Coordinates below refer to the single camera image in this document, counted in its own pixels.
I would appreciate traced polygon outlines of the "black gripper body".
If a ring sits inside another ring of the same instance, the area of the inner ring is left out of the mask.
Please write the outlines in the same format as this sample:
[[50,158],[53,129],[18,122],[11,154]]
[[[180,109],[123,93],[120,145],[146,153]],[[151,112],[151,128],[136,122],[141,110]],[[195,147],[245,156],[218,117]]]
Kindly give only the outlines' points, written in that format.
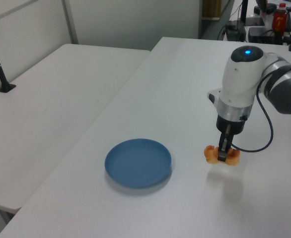
[[245,121],[229,121],[218,115],[216,127],[222,134],[237,135],[243,131]]

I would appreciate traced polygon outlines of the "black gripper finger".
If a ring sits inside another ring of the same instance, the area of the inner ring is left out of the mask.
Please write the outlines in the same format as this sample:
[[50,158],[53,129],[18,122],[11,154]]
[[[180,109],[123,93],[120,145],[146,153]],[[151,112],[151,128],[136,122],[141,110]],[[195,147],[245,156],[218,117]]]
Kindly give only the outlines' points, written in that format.
[[218,160],[225,162],[232,145],[233,136],[228,134],[221,134],[218,143]]

